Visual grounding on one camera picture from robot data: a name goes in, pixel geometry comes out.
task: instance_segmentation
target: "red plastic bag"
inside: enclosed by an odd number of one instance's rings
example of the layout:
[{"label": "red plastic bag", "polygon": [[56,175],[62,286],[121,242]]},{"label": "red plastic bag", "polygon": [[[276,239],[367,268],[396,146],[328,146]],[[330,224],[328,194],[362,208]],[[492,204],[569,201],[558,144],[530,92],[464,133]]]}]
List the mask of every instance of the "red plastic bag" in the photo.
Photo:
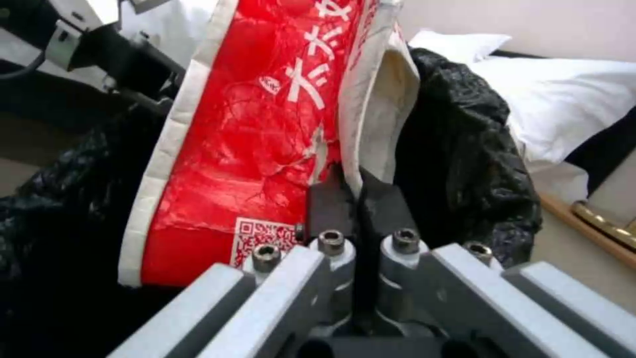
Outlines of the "red plastic bag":
[{"label": "red plastic bag", "polygon": [[378,3],[219,0],[135,199],[120,283],[184,286],[295,244],[307,187],[340,161],[341,83]]}]

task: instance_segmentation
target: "qr code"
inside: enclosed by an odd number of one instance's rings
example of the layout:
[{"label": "qr code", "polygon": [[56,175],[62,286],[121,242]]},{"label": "qr code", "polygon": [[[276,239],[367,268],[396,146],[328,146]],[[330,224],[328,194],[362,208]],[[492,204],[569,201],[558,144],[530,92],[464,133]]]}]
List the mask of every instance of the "qr code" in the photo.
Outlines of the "qr code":
[{"label": "qr code", "polygon": [[294,226],[253,218],[237,218],[230,264],[236,268],[241,267],[254,247],[262,243],[271,243],[282,251],[290,251],[296,244]]}]

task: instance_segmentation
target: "white bag border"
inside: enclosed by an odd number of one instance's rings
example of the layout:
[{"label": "white bag border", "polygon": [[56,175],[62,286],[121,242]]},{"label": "white bag border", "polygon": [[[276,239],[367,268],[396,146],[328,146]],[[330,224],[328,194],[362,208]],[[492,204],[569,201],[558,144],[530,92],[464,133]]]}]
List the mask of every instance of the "white bag border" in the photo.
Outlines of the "white bag border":
[{"label": "white bag border", "polygon": [[[368,19],[373,1],[377,2],[375,17]],[[356,199],[359,198],[363,187],[359,170],[361,166],[378,179],[392,182],[395,174],[395,157],[388,155],[385,158],[377,158],[370,154],[377,151],[370,149],[380,147],[383,149],[381,152],[394,154],[399,133],[417,102],[419,74],[408,47],[399,34],[398,14],[402,5],[403,0],[365,1],[354,49],[349,56],[347,70],[340,86],[338,135],[342,166],[347,184]],[[401,110],[394,113],[393,118],[378,118],[370,98],[382,61],[389,52],[395,52],[404,59],[404,97],[401,106],[398,106]],[[368,132],[370,122],[375,125],[376,132],[391,134],[385,137],[386,141],[372,143],[364,140],[363,133]]]},{"label": "white bag border", "polygon": [[118,282],[122,285],[141,286],[141,266],[150,224],[238,5],[239,0],[219,0],[163,125],[124,230],[118,264]]}]

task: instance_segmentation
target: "cable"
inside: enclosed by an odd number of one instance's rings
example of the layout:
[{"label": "cable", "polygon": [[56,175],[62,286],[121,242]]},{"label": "cable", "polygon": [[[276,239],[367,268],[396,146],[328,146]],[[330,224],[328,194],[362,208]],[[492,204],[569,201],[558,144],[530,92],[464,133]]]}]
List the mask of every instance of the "cable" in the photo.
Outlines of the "cable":
[{"label": "cable", "polygon": [[18,71],[11,72],[11,73],[0,73],[0,80],[13,80],[13,79],[28,75],[29,73],[35,71],[38,67],[40,67],[40,65],[44,63],[45,59],[46,59],[45,52],[42,51],[36,57],[36,59],[34,59],[33,62],[31,62],[25,68],[21,68]]}]

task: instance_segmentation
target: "black plastic bag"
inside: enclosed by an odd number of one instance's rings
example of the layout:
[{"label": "black plastic bag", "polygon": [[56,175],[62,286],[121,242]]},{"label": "black plastic bag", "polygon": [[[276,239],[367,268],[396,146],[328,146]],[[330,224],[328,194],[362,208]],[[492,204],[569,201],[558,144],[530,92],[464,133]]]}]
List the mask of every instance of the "black plastic bag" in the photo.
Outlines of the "black plastic bag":
[{"label": "black plastic bag", "polygon": [[131,110],[0,199],[0,356],[103,357],[174,297],[117,284],[163,121]]},{"label": "black plastic bag", "polygon": [[400,135],[396,177],[431,247],[476,240],[504,267],[528,261],[539,198],[506,128],[509,109],[467,66],[411,50],[418,101]]}]

